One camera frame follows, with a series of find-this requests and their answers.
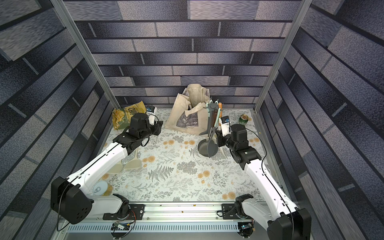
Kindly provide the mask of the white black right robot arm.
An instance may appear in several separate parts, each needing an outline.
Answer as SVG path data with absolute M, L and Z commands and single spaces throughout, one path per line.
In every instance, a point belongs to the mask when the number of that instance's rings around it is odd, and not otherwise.
M 226 123 L 221 125 L 221 130 L 222 134 L 217 138 L 219 145 L 230 149 L 235 162 L 256 184 L 268 205 L 265 208 L 251 195 L 243 195 L 235 200 L 237 215 L 255 220 L 267 231 L 271 240 L 309 240 L 312 227 L 310 213 L 307 209 L 300 209 L 274 180 L 261 155 L 249 146 L 245 126 Z

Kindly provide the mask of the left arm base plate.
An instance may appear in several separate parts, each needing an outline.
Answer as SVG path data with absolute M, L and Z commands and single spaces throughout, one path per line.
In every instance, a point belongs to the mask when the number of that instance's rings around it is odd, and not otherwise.
M 144 211 L 144 204 L 130 204 L 130 209 L 125 214 L 110 214 L 106 213 L 103 215 L 104 221 L 133 221 L 142 220 Z

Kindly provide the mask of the green beer can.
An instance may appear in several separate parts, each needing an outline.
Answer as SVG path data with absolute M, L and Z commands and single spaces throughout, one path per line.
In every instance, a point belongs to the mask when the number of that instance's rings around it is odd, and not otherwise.
M 239 117 L 239 124 L 241 124 L 241 125 L 246 125 L 248 123 L 248 121 L 249 121 L 248 115 L 243 114 Z

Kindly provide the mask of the right circuit board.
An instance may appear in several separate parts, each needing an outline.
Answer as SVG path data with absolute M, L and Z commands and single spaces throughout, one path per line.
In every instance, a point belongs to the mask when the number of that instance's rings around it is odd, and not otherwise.
M 243 238 L 249 238 L 254 232 L 254 224 L 252 222 L 248 223 L 238 223 L 238 234 Z

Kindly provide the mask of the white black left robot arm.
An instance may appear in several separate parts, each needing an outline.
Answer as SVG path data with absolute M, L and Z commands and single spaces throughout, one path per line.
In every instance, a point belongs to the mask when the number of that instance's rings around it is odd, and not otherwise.
M 124 220 L 130 215 L 129 200 L 114 194 L 104 196 L 89 195 L 91 188 L 113 166 L 129 156 L 142 141 L 161 133 L 163 121 L 158 117 L 150 120 L 145 113 L 137 113 L 131 118 L 130 126 L 113 142 L 84 167 L 66 178 L 57 177 L 51 184 L 51 208 L 58 217 L 63 217 L 76 225 L 88 216 L 112 214 Z

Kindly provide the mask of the yellow green chips bag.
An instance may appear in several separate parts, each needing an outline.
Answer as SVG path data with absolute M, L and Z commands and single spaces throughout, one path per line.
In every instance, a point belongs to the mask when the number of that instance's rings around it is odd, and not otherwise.
M 115 130 L 121 130 L 125 129 L 126 127 L 129 127 L 131 124 L 131 118 L 136 113 L 146 113 L 146 106 L 141 101 L 139 103 L 136 103 L 134 105 L 120 108 L 120 109 L 114 109 L 112 112 L 112 120 L 113 120 L 113 127 Z

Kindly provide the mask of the left circuit board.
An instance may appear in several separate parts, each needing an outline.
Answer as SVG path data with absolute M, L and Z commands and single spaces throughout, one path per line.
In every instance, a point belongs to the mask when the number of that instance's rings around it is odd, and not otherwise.
M 112 223 L 111 226 L 111 231 L 116 232 L 116 231 L 129 231 L 131 228 L 131 224 L 133 223 L 118 223 L 114 222 Z

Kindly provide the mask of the aluminium rail frame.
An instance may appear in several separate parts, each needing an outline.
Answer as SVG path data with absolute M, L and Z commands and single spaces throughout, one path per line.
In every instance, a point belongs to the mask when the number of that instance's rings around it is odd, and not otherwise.
M 142 220 L 121 221 L 133 223 L 129 231 L 111 231 L 112 223 L 103 216 L 85 218 L 76 225 L 53 233 L 53 240 L 266 240 L 266 230 L 247 217 L 237 220 L 222 218 L 222 204 L 232 202 L 133 202 L 144 204 Z M 238 223 L 254 224 L 249 238 L 238 234 Z

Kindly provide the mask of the circuit board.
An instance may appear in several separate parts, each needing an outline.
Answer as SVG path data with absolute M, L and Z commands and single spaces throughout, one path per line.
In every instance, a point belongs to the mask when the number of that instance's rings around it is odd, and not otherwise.
M 133 223 L 118 223 L 114 222 L 112 223 L 111 226 L 111 231 L 116 232 L 116 231 L 129 231 L 131 228 L 131 224 Z
M 238 223 L 238 234 L 243 238 L 249 238 L 254 232 L 254 224 L 252 222 L 248 223 Z

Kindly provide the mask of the grey utensil rack stand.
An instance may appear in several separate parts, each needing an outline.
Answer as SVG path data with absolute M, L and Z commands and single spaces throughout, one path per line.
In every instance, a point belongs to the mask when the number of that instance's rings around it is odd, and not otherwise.
M 215 128 L 211 129 L 211 134 L 210 136 L 208 137 L 207 135 L 207 138 L 206 139 L 203 139 L 199 142 L 198 144 L 198 151 L 199 153 L 204 156 L 204 157 L 208 157 L 208 158 L 211 158 L 215 155 L 215 141 L 213 140 L 213 137 L 214 137 L 214 134 L 215 134 Z M 200 133 L 200 135 L 205 135 L 207 134 L 206 131 L 205 132 L 202 132 Z

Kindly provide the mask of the mint handle cream spoon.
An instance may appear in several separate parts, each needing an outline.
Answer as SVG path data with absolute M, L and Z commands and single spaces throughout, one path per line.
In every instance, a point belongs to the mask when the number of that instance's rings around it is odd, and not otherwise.
M 121 161 L 116 163 L 111 169 L 108 170 L 108 174 L 114 175 L 119 174 L 123 170 L 124 166 Z

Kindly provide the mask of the beige canvas tote bag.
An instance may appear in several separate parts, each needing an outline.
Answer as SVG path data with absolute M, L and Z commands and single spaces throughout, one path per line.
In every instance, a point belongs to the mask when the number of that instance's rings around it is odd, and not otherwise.
M 208 128 L 206 103 L 210 100 L 209 89 L 199 84 L 188 85 L 177 95 L 165 128 L 192 135 L 203 133 Z

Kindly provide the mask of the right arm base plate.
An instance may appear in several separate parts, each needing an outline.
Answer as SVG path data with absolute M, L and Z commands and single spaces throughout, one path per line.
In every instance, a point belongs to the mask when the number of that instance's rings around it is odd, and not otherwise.
M 241 204 L 239 203 L 222 204 L 221 213 L 224 220 L 237 220 L 245 217 Z

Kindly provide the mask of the mint handle cream spatula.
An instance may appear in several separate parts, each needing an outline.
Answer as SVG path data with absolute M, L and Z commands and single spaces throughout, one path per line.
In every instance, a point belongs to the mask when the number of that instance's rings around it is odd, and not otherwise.
M 135 153 L 131 153 L 126 157 L 126 164 L 124 166 L 125 170 L 134 170 L 142 166 L 142 162 L 138 157 L 139 149 L 135 150 Z

